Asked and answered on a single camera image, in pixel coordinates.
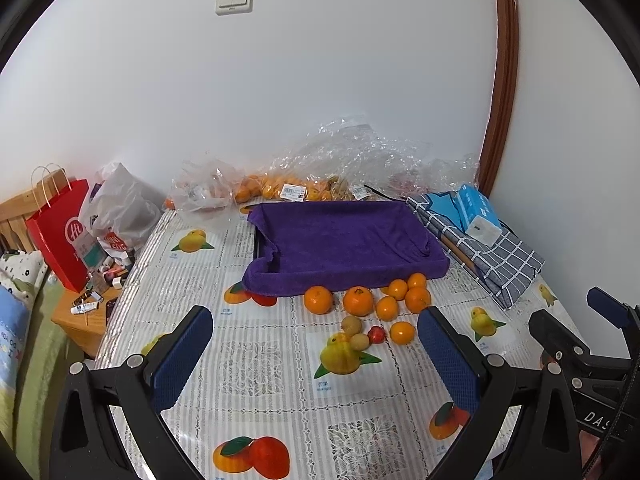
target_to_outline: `plastic bag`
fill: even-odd
[[[142,248],[160,219],[160,210],[143,197],[143,184],[122,164],[105,166],[97,179],[82,203],[79,220],[109,256],[122,258],[127,250]]]
[[[320,127],[305,143],[252,175],[265,199],[280,199],[284,185],[305,187],[305,200],[373,200],[363,185],[392,198],[455,189],[474,182],[472,156],[431,160],[430,145],[392,140],[376,133],[362,117]]]
[[[190,227],[226,230],[238,220],[235,196],[242,181],[241,172],[220,160],[185,161],[168,200]]]

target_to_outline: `barcode sticker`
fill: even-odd
[[[356,184],[350,187],[351,193],[356,200],[362,200],[367,196],[371,196],[371,193],[362,184]]]
[[[306,187],[294,186],[293,184],[285,184],[280,192],[280,198],[293,200],[294,202],[302,202],[305,199],[305,195]]]

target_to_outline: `metal screw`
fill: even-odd
[[[504,359],[498,354],[489,354],[486,357],[486,360],[491,366],[495,368],[500,368],[504,364]]]
[[[71,375],[78,375],[82,371],[83,367],[84,367],[84,365],[82,363],[73,363],[69,367],[69,373]]]
[[[553,375],[560,375],[562,369],[558,363],[549,363],[546,366],[546,369],[549,370]]]
[[[129,368],[138,368],[144,360],[145,359],[142,357],[142,355],[133,354],[132,356],[129,356],[129,359],[127,359],[127,366]]]

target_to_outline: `blue gray checkered cloth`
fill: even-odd
[[[427,195],[411,197],[407,204],[445,252],[505,310],[527,290],[545,263],[542,256],[508,229],[503,228],[498,241],[488,247],[465,235],[446,216],[430,211],[431,199]]]

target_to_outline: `bottle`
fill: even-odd
[[[98,294],[104,294],[109,290],[109,285],[99,270],[89,271],[89,283],[91,283],[91,286]]]

